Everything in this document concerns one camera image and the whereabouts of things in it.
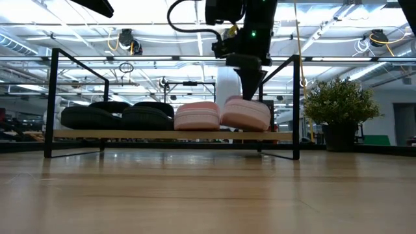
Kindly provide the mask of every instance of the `ceiling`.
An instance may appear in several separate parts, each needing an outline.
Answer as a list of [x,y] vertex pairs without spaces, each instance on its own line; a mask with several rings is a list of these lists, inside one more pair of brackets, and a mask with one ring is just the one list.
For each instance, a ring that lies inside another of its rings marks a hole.
[[[167,24],[166,12],[174,0],[109,0],[114,9],[114,16],[111,19],[68,0],[45,0],[44,7],[34,1],[36,0],[0,1],[0,34],[6,34],[25,46],[38,51],[38,55],[47,55],[44,52],[47,51],[45,48],[59,47],[73,56],[129,56],[129,52],[120,47],[115,51],[111,50],[108,43],[112,47],[116,47],[117,34],[121,29],[132,29],[134,37],[142,44],[143,56],[213,56],[211,44],[215,42],[214,35],[175,32]],[[298,2],[299,37],[303,48],[303,56],[390,56],[385,46],[367,47],[366,42],[358,44],[364,36],[368,37],[373,29],[383,29],[390,41],[400,40],[391,44],[393,51],[414,39],[402,10],[385,7],[386,0],[363,0],[363,5],[357,5],[353,8],[344,6],[342,0],[298,0]],[[172,21],[178,27],[184,29],[212,28],[220,33],[231,27],[227,23],[214,27],[205,25],[205,1],[198,1],[197,3],[196,8],[194,2],[181,3],[172,12]],[[346,11],[345,16],[340,18],[339,21],[333,21],[334,15],[339,11],[342,12],[343,9],[352,10]],[[293,2],[281,0],[276,10],[274,37],[270,46],[272,57],[288,57],[298,52],[295,26]],[[0,55],[22,56],[2,46],[0,46]],[[133,61],[130,63],[135,69],[130,74],[125,75],[123,81],[121,77],[124,74],[118,69],[118,65],[122,61],[90,61],[85,63],[94,68],[99,74],[110,79],[112,83],[119,84],[118,86],[111,86],[110,89],[113,92],[155,93],[160,92],[158,90],[159,81],[162,77],[170,82],[189,80],[215,82],[217,67],[223,66],[224,63],[216,64],[215,62],[210,63],[204,62],[204,60],[197,61],[198,58],[195,59],[196,61],[191,63]],[[14,61],[7,62],[7,64],[32,73],[36,77],[45,79],[47,77],[48,67],[42,66],[40,63]],[[277,62],[273,67],[266,67],[265,70],[272,71],[278,65]],[[357,63],[338,63],[336,65],[330,62],[306,63],[304,75],[308,81],[326,80],[361,66],[368,65]],[[60,67],[62,69],[60,70],[59,82],[78,80],[82,83],[88,83],[95,79],[91,73],[76,68],[70,62],[60,62]],[[265,92],[292,92],[292,72],[293,68],[290,66],[280,71],[266,84]],[[370,86],[380,82],[380,80],[389,79],[388,75],[376,77],[373,81],[367,81],[365,84]],[[28,79],[28,82],[39,82],[38,79],[29,79],[30,77],[27,76],[23,78]],[[1,79],[4,82],[11,81],[7,77]],[[383,88],[400,89],[402,85],[400,85],[400,82],[391,82]],[[82,90],[74,90],[70,87],[62,87],[62,89],[68,92],[91,92],[91,90],[99,90],[100,86],[84,86]],[[206,96],[183,96],[178,97],[175,102],[186,103],[190,100],[198,101],[201,99],[213,100],[209,91],[203,86],[192,88],[178,86],[176,92],[204,93]],[[160,97],[132,95],[123,98],[134,103],[144,100],[153,101]]]

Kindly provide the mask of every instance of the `black metal frame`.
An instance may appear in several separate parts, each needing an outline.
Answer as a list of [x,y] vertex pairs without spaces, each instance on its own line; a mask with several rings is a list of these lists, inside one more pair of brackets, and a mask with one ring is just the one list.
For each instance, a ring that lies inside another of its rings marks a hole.
[[[72,62],[78,64],[80,67],[85,70],[93,73],[98,78],[104,80],[104,101],[109,100],[109,90],[110,90],[110,81],[104,78],[102,75],[96,73],[94,70],[79,62],[77,59],[69,55],[67,52],[54,48],[52,49],[52,58],[51,58],[51,69],[49,73],[49,90],[47,96],[47,114],[46,114],[46,129],[45,129],[45,148],[44,148],[44,157],[53,158],[53,157],[63,157],[70,155],[59,155],[52,156],[52,150],[54,148],[53,142],[53,126],[55,121],[55,98],[57,94],[57,81],[58,81],[58,66],[59,66],[59,54],[64,55],[69,58]],[[103,151],[105,148],[105,139],[101,140],[100,151]]]
[[[213,85],[214,86],[214,102],[216,101],[216,83],[215,82],[196,82],[197,85]],[[167,87],[168,85],[174,85],[173,87],[171,87],[171,89],[169,90],[169,92],[167,91]],[[177,85],[184,85],[186,86],[186,82],[166,82],[163,85],[163,102],[166,103],[166,96],[177,86]]]
[[[300,117],[300,56],[292,55],[282,65],[276,68],[270,75],[263,79],[259,86],[259,101],[263,102],[263,85],[271,80],[278,72],[293,62],[293,127],[292,127],[292,157],[284,157],[273,153],[264,153],[262,151],[262,143],[259,143],[257,152],[264,155],[275,156],[282,159],[299,160],[300,159],[300,143],[299,143],[299,117]],[[270,130],[274,131],[274,121],[270,126]]]
[[[54,158],[54,157],[67,157],[67,156],[74,156],[74,155],[85,155],[90,153],[103,153],[107,139],[101,139],[99,142],[99,151],[95,152],[86,152],[86,153],[75,153],[75,154],[66,154],[66,155],[58,155],[52,156],[52,150],[54,148],[53,142],[53,126],[54,126],[54,115],[55,115],[55,98],[57,93],[57,79],[58,79],[58,66],[59,66],[59,54],[64,55],[65,57],[69,58],[72,62],[78,64],[80,67],[88,70],[89,72],[96,75],[98,78],[104,80],[105,89],[104,89],[104,101],[109,100],[109,86],[110,82],[108,79],[104,78],[102,75],[96,73],[94,70],[79,62],[77,59],[73,58],[71,55],[67,54],[67,52],[59,49],[54,48],[52,50],[52,57],[51,57],[51,69],[49,74],[49,92],[48,92],[48,99],[47,99],[47,118],[46,118],[46,130],[45,130],[45,145],[44,145],[44,157],[45,158]],[[284,157],[280,155],[275,155],[271,153],[264,153],[262,152],[263,148],[269,148],[262,143],[258,143],[257,145],[257,152],[271,155],[275,157],[281,157],[284,159],[290,160],[299,160],[300,159],[300,143],[299,143],[299,121],[295,121],[299,119],[300,115],[300,57],[299,55],[293,55],[288,60],[286,60],[281,66],[279,66],[276,70],[274,70],[268,77],[264,78],[261,84],[259,85],[259,101],[263,102],[263,85],[271,80],[273,76],[275,76],[278,72],[280,72],[284,67],[289,65],[291,62],[294,64],[293,70],[293,134],[292,134],[292,141],[293,143],[290,145],[288,144],[285,148],[286,150],[292,150],[293,156],[292,157]],[[205,83],[205,82],[198,82],[197,85],[213,85],[214,86],[214,100],[216,99],[216,83]],[[186,85],[184,83],[165,83],[164,85],[164,102],[166,102],[166,95],[168,94],[166,91],[167,85]],[[274,122],[271,125],[271,131],[274,131]]]

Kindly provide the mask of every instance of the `metal beam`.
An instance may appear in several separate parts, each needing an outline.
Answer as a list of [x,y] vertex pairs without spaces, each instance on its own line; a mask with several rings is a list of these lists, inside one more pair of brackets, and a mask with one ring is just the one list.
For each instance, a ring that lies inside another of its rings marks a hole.
[[55,17],[57,20],[60,21],[60,24],[67,28],[75,37],[77,37],[78,39],[80,39],[86,46],[88,46],[89,48],[93,49],[95,52],[97,52],[99,55],[101,53],[99,53],[94,46],[92,46],[89,42],[87,42],[81,35],[79,35],[77,32],[75,32],[70,26],[68,26],[68,24],[66,24],[65,21],[63,21],[59,16],[57,16],[56,14],[54,14],[50,9],[48,9],[47,5],[41,2],[38,2],[37,0],[32,0],[33,3],[35,3],[36,5],[38,5],[40,8],[44,9],[46,12],[50,13],[53,17]]
[[154,84],[152,81],[151,81],[151,79],[150,79],[150,77],[143,71],[143,70],[141,70],[141,69],[137,69],[137,71],[139,72],[139,74],[141,74],[141,76],[143,77],[143,78],[145,78],[147,81],[148,81],[148,83],[151,85],[151,87],[152,88],[154,88],[155,90],[157,90],[157,91],[160,91],[160,88],[159,87],[157,87],[156,86],[156,84]]

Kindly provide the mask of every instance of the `black cable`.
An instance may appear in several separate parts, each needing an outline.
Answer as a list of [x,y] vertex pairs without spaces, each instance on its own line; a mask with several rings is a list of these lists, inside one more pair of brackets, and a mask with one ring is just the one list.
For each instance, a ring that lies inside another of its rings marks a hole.
[[180,3],[184,2],[184,1],[201,1],[201,0],[177,0],[174,4],[172,4],[172,6],[170,6],[169,10],[168,10],[168,24],[169,26],[171,26],[171,28],[173,28],[174,30],[180,32],[180,33],[213,33],[216,36],[216,39],[218,40],[218,42],[222,42],[221,39],[221,34],[218,33],[217,31],[213,30],[213,29],[180,29],[178,27],[176,27],[171,21],[170,21],[170,14],[172,13],[173,9]]

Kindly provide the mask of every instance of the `ceiling light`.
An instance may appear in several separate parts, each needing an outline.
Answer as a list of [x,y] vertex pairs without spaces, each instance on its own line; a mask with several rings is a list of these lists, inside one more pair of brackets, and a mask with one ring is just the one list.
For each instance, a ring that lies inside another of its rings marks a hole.
[[379,58],[380,62],[416,62],[416,58],[409,57],[394,57],[394,58]]
[[156,57],[156,56],[130,56],[130,57],[114,57],[115,60],[134,61],[134,60],[171,60],[171,57]]
[[106,61],[106,57],[76,57],[78,61]]
[[81,93],[81,95],[84,95],[84,96],[94,96],[94,95],[97,95],[97,96],[101,96],[101,95],[104,95],[104,93]]
[[41,57],[0,57],[0,61],[42,61]]
[[76,96],[78,95],[77,93],[59,93],[57,94],[58,96]]
[[[78,61],[106,61],[106,57],[75,57]],[[70,58],[67,57],[59,57],[61,61],[71,61]]]
[[109,53],[111,56],[114,56],[114,54],[111,51],[104,51],[106,53]]
[[15,93],[7,93],[8,95],[42,95],[41,93],[35,93],[35,92],[15,92]]
[[312,61],[326,61],[326,62],[357,62],[357,61],[370,61],[372,58],[344,58],[344,57],[316,57],[312,58]]
[[383,66],[384,64],[386,64],[386,62],[381,62],[381,63],[375,64],[373,66],[370,66],[369,68],[366,68],[366,69],[364,69],[360,72],[357,72],[357,73],[351,75],[349,80],[354,81],[356,79],[359,79],[360,77],[362,77],[365,74],[371,72],[372,70],[375,70],[375,69],[379,68],[380,66]]
[[118,96],[118,95],[112,95],[112,96],[110,96],[110,98],[113,100],[113,101],[120,101],[120,102],[125,102],[125,103],[128,103],[128,104],[130,104],[130,105],[133,105],[128,99],[126,99],[126,98],[122,98],[122,97],[120,97],[120,96]]
[[21,87],[21,88],[27,88],[27,89],[33,90],[33,91],[39,91],[39,92],[45,92],[45,91],[47,91],[46,88],[43,88],[43,87],[37,86],[37,85],[31,85],[31,84],[21,84],[20,85],[19,84],[18,86]]
[[215,57],[207,57],[207,56],[182,56],[179,58],[180,60],[195,60],[195,61],[206,61],[206,60],[224,60],[224,58],[216,59]]
[[279,104],[274,104],[275,107],[293,107],[293,104],[284,104],[284,103],[279,103]]
[[87,102],[87,101],[72,101],[73,103],[76,103],[78,105],[89,105],[91,103]]
[[273,61],[286,61],[288,59],[288,57],[272,57]]

